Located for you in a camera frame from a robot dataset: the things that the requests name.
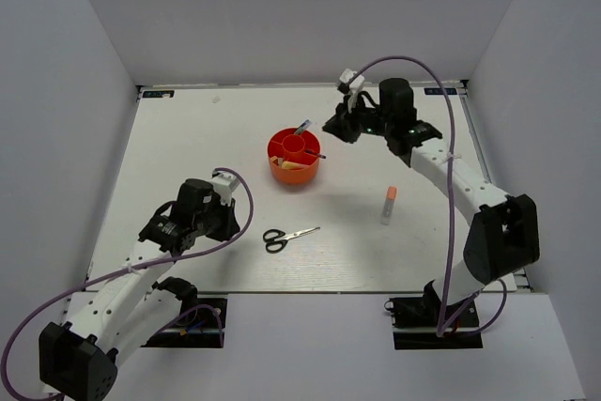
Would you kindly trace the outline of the blue gel pen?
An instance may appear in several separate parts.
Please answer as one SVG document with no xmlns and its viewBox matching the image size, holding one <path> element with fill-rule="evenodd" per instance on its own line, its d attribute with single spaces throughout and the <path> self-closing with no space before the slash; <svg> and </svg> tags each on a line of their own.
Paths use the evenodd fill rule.
<svg viewBox="0 0 601 401">
<path fill-rule="evenodd" d="M 305 131 L 307 131 L 309 129 L 309 127 L 312 125 L 312 121 L 309 119 L 305 119 L 294 131 L 295 135 L 301 135 L 303 134 Z"/>
</svg>

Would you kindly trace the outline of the blue ballpoint pen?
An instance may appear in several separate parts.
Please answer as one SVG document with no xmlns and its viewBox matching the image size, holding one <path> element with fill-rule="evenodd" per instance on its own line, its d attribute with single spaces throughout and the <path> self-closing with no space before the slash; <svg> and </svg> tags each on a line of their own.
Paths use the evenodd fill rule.
<svg viewBox="0 0 601 401">
<path fill-rule="evenodd" d="M 305 152 L 306 154 L 308 154 L 308 155 L 311 155 L 311 156 L 314 156 L 314 157 L 316 157 L 316 158 L 318 158 L 318 159 L 322 159 L 322 160 L 325 160 L 325 159 L 327 159 L 327 157 L 326 157 L 325 155 L 323 155 L 323 154 L 321 154 L 321 153 L 318 153 L 318 152 L 315 152 L 315 151 L 313 151 L 313 150 L 311 150 L 311 149 L 305 149 L 305 150 L 304 150 L 304 152 Z"/>
</svg>

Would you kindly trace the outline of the black handled scissors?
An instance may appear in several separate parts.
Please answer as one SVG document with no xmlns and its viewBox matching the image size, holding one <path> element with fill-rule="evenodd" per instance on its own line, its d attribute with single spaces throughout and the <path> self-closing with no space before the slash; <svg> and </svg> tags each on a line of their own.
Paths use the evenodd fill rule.
<svg viewBox="0 0 601 401">
<path fill-rule="evenodd" d="M 292 233 L 286 233 L 283 230 L 272 228 L 263 233 L 262 239 L 265 243 L 265 250 L 270 254 L 277 254 L 281 252 L 292 239 L 304 237 L 306 235 L 315 233 L 318 230 L 319 227 L 313 227 Z"/>
</svg>

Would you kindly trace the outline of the yellow orange highlighter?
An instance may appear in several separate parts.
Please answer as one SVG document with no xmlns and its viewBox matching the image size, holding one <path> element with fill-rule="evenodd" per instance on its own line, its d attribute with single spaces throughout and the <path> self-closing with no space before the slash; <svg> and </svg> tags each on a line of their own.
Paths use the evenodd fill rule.
<svg viewBox="0 0 601 401">
<path fill-rule="evenodd" d="M 284 162 L 282 162 L 281 167 L 284 170 L 302 170 L 302 169 L 306 169 L 307 165 L 302 164 L 302 163 L 297 163 L 297 162 L 284 161 Z"/>
</svg>

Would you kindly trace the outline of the orange capped glue stick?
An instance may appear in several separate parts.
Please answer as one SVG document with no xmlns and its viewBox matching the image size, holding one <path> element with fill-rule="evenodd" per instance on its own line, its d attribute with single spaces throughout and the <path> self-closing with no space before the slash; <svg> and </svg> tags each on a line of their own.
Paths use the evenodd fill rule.
<svg viewBox="0 0 601 401">
<path fill-rule="evenodd" d="M 393 214 L 393 207 L 395 203 L 397 195 L 397 188 L 394 186 L 389 186 L 386 192 L 384 205 L 382 208 L 382 212 L 380 215 L 380 223 L 384 225 L 388 225 L 391 221 Z"/>
</svg>

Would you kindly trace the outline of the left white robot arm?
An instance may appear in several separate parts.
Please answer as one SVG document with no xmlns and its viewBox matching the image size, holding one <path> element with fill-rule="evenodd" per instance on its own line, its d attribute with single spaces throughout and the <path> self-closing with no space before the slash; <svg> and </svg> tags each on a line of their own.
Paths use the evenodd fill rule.
<svg viewBox="0 0 601 401">
<path fill-rule="evenodd" d="M 122 266 L 93 299 L 64 324 L 39 336 L 39 376 L 73 400 L 102 400 L 118 368 L 153 335 L 193 322 L 198 290 L 169 275 L 175 260 L 206 237 L 228 242 L 240 231 L 235 175 L 214 171 L 208 181 L 186 179 L 177 199 L 160 206 L 138 235 Z"/>
</svg>

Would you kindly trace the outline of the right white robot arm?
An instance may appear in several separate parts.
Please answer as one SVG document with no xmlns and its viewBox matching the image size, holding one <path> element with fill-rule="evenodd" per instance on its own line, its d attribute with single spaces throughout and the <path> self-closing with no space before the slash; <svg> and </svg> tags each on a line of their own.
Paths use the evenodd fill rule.
<svg viewBox="0 0 601 401">
<path fill-rule="evenodd" d="M 442 133 L 419 119 L 407 80 L 379 83 L 379 101 L 362 88 L 362 80 L 340 80 L 343 100 L 323 130 L 352 144 L 364 134 L 381 136 L 393 155 L 427 178 L 451 202 L 470 230 L 458 263 L 424 288 L 425 316 L 443 325 L 458 304 L 509 273 L 540 258 L 537 208 L 526 194 L 512 196 L 487 182 L 452 152 Z"/>
</svg>

